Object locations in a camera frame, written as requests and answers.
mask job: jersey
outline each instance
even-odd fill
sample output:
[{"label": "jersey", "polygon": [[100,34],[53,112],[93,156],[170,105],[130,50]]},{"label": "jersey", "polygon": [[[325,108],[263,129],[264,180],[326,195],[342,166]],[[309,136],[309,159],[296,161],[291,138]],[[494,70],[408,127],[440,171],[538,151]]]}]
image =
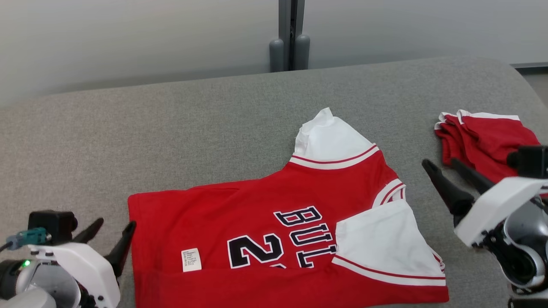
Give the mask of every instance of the jersey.
[{"label": "jersey", "polygon": [[494,183],[517,176],[507,165],[508,154],[522,145],[540,145],[518,116],[459,110],[456,115],[442,112],[439,120],[434,131],[442,140],[443,163],[450,166],[458,158]]},{"label": "jersey", "polygon": [[329,109],[279,172],[133,195],[139,307],[364,307],[447,301],[405,185]]}]

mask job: floor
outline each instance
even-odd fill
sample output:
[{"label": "floor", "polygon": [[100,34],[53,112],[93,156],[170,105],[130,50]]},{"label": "floor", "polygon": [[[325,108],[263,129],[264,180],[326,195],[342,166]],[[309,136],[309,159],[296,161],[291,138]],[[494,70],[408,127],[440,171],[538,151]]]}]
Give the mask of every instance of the floor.
[{"label": "floor", "polygon": [[527,80],[544,104],[548,106],[548,73],[523,74],[523,78]]}]

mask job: white tag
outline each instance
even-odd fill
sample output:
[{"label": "white tag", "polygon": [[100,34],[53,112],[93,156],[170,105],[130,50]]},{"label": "white tag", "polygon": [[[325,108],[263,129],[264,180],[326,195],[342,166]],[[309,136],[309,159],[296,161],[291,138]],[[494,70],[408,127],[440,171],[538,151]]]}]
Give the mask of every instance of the white tag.
[{"label": "white tag", "polygon": [[182,271],[191,272],[202,269],[202,262],[200,261],[200,253],[198,248],[192,248],[181,251],[182,258]]}]

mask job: white trim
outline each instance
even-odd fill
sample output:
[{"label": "white trim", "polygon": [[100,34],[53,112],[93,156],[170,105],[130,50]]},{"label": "white trim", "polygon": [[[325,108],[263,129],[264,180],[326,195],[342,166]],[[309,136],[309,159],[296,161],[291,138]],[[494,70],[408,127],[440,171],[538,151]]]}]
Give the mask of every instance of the white trim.
[{"label": "white trim", "polygon": [[442,123],[445,123],[445,119],[443,121],[437,122],[434,124],[434,130],[440,130],[442,129]]},{"label": "white trim", "polygon": [[373,201],[372,208],[377,207],[381,205],[384,199],[388,200],[391,196],[394,195],[394,193],[399,192],[399,190],[394,190],[390,192],[394,187],[402,184],[402,182],[399,179],[392,180],[390,183],[386,184],[384,188],[379,191],[377,196],[375,197],[375,201]]},{"label": "white trim", "polygon": [[303,167],[313,168],[313,169],[321,169],[321,170],[343,169],[350,166],[354,166],[357,163],[363,162],[368,157],[375,154],[377,151],[379,151],[379,148],[375,144],[373,144],[373,146],[368,150],[367,153],[359,157],[356,157],[354,159],[350,159],[343,162],[310,162],[295,156],[293,156],[289,160],[289,162],[301,165]]},{"label": "white trim", "polygon": [[358,267],[354,264],[350,264],[344,260],[341,260],[339,258],[333,258],[331,261],[333,264],[337,264],[339,266],[345,267],[355,273],[358,273],[362,276],[369,277],[374,280],[383,281],[387,283],[392,284],[400,284],[404,286],[437,286],[437,287],[444,287],[446,285],[445,279],[428,279],[428,278],[409,278],[409,277],[398,277],[398,276],[390,276],[385,275],[377,272],[371,272],[366,269],[363,269],[361,267]]},{"label": "white trim", "polygon": [[277,267],[279,269],[286,269],[287,268],[287,266],[285,266],[281,263],[272,264],[270,267]]},{"label": "white trim", "polygon": [[446,116],[454,116],[455,118],[457,118],[457,115],[454,115],[452,113],[447,113],[447,112],[442,112],[439,114],[439,122],[437,122],[436,124],[434,124],[434,130],[440,130],[440,129],[443,129],[442,128],[442,123],[447,123],[445,117]]},{"label": "white trim", "polygon": [[406,198],[406,187],[404,185],[401,189],[398,189],[394,193],[394,195],[392,196],[392,201],[397,201],[397,200],[401,200],[401,199],[405,200],[405,198]]},{"label": "white trim", "polygon": [[510,119],[510,120],[516,120],[516,121],[520,120],[520,117],[518,116],[495,115],[494,113],[487,113],[487,112],[471,113],[462,109],[456,112],[456,116],[457,118],[459,118],[459,123],[461,125],[464,124],[463,117],[485,118],[485,119]]},{"label": "white trim", "polygon": [[439,260],[438,263],[439,263],[439,269],[440,270],[445,270],[445,263],[443,263],[443,259],[442,257],[434,250],[432,249],[432,247],[430,247],[430,245],[428,246],[430,248],[430,250],[432,251],[432,254],[434,255],[434,257]]}]

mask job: gray fabric surface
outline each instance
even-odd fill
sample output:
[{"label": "gray fabric surface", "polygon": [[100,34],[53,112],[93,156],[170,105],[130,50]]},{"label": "gray fabric surface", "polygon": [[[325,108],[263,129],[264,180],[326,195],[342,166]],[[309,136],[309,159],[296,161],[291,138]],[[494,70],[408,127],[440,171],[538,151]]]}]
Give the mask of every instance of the gray fabric surface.
[{"label": "gray fabric surface", "polygon": [[[105,218],[90,244],[106,253],[128,221],[129,195],[271,174],[289,160],[300,125],[327,106],[376,142],[408,185],[419,229],[447,265],[451,300],[430,307],[505,307],[496,261],[459,242],[420,165],[426,157],[440,161],[432,128],[441,111],[519,115],[548,142],[548,110],[514,69],[494,60],[437,58],[216,78],[5,107],[0,238],[24,229],[32,210],[71,210],[80,226]],[[134,306],[131,269],[128,263],[121,279],[120,307]]]}]

